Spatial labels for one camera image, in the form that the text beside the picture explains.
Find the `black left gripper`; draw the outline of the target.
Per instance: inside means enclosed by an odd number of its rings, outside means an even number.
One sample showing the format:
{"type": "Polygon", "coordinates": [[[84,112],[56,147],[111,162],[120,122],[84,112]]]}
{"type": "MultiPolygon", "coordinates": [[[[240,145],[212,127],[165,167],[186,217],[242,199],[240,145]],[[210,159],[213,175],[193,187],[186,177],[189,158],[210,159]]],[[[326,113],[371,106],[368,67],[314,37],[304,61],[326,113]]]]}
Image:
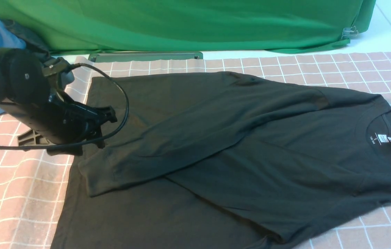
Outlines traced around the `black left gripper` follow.
{"type": "Polygon", "coordinates": [[[54,88],[35,91],[26,99],[26,125],[30,128],[17,137],[19,147],[44,149],[49,155],[83,154],[83,146],[102,148],[104,123],[116,123],[112,106],[91,107],[74,101],[66,92],[54,88]]]}

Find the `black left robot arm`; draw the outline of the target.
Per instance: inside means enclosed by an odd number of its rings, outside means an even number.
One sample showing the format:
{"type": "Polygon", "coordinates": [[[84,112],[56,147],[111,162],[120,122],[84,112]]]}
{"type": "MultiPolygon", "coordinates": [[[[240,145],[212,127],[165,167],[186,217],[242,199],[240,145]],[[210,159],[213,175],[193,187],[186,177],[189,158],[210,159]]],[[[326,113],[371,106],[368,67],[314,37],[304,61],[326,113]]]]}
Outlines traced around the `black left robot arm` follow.
{"type": "Polygon", "coordinates": [[[70,64],[64,58],[42,63],[35,55],[16,48],[0,48],[0,108],[29,127],[17,138],[17,146],[0,150],[46,150],[50,156],[83,154],[83,145],[105,148],[105,140],[126,124],[129,100],[110,76],[95,66],[70,64]],[[87,67],[112,82],[124,95],[126,107],[119,126],[107,135],[101,126],[118,121],[111,106],[95,108],[73,100],[64,91],[62,74],[87,67]]]}

